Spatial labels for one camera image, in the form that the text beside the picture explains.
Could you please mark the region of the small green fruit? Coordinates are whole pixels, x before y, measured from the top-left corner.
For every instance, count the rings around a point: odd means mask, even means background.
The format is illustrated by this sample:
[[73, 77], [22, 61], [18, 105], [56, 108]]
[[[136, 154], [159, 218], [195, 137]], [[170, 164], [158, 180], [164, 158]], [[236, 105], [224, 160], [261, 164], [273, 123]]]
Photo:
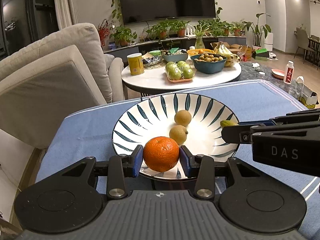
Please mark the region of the small green fruit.
[[231, 127], [231, 126], [238, 126], [238, 123], [237, 122], [233, 122], [231, 120], [222, 120], [222, 121], [220, 121], [220, 126], [222, 128]]

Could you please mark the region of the orange mandarin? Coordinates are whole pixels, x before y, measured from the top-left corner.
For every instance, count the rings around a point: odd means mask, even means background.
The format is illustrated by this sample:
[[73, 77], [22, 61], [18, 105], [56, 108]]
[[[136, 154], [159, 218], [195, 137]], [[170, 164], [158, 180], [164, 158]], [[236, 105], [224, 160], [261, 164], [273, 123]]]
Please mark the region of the orange mandarin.
[[143, 159], [148, 168], [157, 172], [167, 172], [179, 160], [179, 145], [168, 137], [150, 139], [143, 149]]

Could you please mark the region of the brown fruit in bowl front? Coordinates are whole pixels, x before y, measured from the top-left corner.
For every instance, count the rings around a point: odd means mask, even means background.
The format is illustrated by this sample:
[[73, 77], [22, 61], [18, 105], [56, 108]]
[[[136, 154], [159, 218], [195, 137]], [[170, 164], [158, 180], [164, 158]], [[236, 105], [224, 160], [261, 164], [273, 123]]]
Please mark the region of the brown fruit in bowl front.
[[182, 145], [187, 139], [188, 131], [186, 127], [176, 125], [169, 131], [169, 137], [177, 142], [178, 145]]

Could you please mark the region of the brown fruit in bowl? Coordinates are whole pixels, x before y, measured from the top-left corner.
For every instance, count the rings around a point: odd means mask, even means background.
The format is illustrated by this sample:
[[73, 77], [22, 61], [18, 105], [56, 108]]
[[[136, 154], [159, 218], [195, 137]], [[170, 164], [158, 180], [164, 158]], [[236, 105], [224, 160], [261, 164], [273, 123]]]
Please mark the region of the brown fruit in bowl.
[[174, 120], [176, 124], [186, 127], [190, 124], [192, 117], [188, 111], [180, 110], [175, 114]]
[[182, 145], [187, 139], [188, 131], [186, 127], [176, 125], [169, 131], [169, 137], [177, 142], [178, 145]]

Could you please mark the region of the pink dish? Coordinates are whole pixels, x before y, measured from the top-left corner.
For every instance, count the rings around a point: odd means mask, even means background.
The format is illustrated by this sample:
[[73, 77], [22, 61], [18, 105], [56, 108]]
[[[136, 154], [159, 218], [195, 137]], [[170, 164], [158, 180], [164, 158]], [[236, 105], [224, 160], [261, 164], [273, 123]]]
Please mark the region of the pink dish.
[[279, 69], [271, 69], [272, 75], [277, 78], [277, 79], [284, 79], [285, 73], [283, 70], [279, 70]]

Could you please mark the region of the brown fruit in bowl back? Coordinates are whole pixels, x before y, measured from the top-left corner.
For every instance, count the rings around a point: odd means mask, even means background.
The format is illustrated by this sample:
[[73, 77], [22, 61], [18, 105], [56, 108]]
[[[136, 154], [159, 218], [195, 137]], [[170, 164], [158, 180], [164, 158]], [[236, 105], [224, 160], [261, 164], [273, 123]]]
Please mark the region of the brown fruit in bowl back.
[[188, 111], [180, 110], [175, 114], [174, 120], [176, 124], [186, 127], [190, 124], [192, 117]]

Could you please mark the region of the white blue striped bowl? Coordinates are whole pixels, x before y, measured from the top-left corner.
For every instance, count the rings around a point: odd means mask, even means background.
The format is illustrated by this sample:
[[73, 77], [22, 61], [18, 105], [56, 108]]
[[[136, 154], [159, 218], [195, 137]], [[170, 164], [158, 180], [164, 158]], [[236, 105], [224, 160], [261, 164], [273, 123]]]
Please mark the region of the white blue striped bowl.
[[203, 154], [225, 162], [238, 149], [221, 135], [221, 121], [238, 123], [236, 114], [213, 98], [175, 93], [139, 102], [116, 122], [112, 145], [117, 155], [131, 155], [138, 145], [147, 147], [140, 174], [157, 180], [186, 180], [177, 155], [167, 153], [167, 169], [160, 167], [161, 156], [170, 145], [186, 146], [193, 154]]

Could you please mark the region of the blue striped tablecloth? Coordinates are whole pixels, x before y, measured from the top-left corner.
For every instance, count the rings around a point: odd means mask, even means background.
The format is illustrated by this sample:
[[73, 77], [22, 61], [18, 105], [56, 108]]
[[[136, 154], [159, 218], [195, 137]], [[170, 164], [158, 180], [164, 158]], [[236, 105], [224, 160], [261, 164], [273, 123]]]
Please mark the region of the blue striped tablecloth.
[[[305, 109], [293, 96], [262, 79], [230, 82], [190, 92], [223, 102], [241, 121], [269, 119]], [[36, 181], [87, 156], [94, 156], [98, 161], [108, 160], [115, 154], [112, 130], [117, 120], [138, 102], [132, 99], [92, 107], [66, 117], [44, 155]], [[241, 145], [235, 155], [299, 191], [308, 208], [299, 231], [307, 239], [319, 239], [319, 178], [255, 163], [250, 145]]]

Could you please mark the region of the white red label bottle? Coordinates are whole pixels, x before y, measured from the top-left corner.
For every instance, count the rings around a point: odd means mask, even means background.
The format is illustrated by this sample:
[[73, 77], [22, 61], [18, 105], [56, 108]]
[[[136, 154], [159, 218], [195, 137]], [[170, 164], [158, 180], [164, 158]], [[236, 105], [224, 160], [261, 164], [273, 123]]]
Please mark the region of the white red label bottle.
[[288, 61], [286, 65], [284, 79], [283, 79], [284, 83], [291, 84], [292, 78], [293, 78], [293, 72], [294, 72], [294, 62]]

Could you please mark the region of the teal bowl of nuts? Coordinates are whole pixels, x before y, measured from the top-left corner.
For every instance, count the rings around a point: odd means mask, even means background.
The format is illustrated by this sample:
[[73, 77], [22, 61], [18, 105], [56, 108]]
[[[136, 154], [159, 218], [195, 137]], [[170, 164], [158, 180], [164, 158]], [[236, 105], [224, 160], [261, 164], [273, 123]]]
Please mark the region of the teal bowl of nuts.
[[219, 54], [197, 54], [190, 57], [197, 71], [204, 74], [215, 74], [225, 67], [227, 57]]

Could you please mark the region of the tray of green apples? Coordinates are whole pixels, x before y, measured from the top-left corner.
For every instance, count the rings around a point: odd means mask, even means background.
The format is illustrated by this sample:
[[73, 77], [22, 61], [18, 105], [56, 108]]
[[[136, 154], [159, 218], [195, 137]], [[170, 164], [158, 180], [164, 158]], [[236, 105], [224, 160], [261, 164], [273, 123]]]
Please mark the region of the tray of green apples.
[[172, 83], [182, 83], [192, 81], [195, 73], [185, 61], [168, 62], [165, 65], [165, 74]]

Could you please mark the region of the bunch of bananas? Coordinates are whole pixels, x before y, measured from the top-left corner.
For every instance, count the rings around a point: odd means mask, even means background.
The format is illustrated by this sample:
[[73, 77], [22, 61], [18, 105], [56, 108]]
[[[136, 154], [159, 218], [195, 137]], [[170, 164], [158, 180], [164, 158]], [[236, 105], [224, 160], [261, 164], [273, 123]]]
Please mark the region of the bunch of bananas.
[[225, 61], [225, 67], [233, 67], [236, 63], [240, 63], [240, 57], [233, 54], [228, 48], [226, 48], [223, 42], [219, 42], [217, 44], [214, 48], [214, 53], [227, 58]]

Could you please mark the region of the white round coffee table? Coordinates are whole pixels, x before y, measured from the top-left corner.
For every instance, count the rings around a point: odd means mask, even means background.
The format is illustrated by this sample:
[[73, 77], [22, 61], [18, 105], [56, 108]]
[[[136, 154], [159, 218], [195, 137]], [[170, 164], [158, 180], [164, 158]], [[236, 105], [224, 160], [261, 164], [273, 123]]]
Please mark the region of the white round coffee table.
[[238, 81], [242, 72], [240, 64], [225, 67], [214, 74], [205, 74], [195, 69], [191, 59], [187, 60], [189, 70], [179, 68], [177, 64], [166, 66], [161, 62], [153, 68], [145, 68], [142, 74], [132, 75], [130, 68], [121, 72], [124, 85], [141, 94], [156, 95], [183, 89], [202, 88]]

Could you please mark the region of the yellow can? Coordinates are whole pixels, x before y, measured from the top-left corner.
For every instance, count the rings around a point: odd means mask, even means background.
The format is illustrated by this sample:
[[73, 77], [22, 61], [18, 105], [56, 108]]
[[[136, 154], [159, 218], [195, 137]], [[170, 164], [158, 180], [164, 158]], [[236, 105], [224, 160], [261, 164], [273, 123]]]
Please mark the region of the yellow can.
[[140, 75], [144, 73], [143, 59], [141, 53], [127, 55], [127, 61], [131, 75]]

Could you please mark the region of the beige sofa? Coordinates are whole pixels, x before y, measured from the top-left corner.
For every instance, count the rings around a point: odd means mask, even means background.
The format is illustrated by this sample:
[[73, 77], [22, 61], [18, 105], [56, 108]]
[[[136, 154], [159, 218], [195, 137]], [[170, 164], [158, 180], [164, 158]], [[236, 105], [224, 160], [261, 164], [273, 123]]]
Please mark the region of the beige sofa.
[[124, 100], [123, 68], [91, 23], [50, 34], [1, 61], [1, 129], [47, 148], [68, 115]]

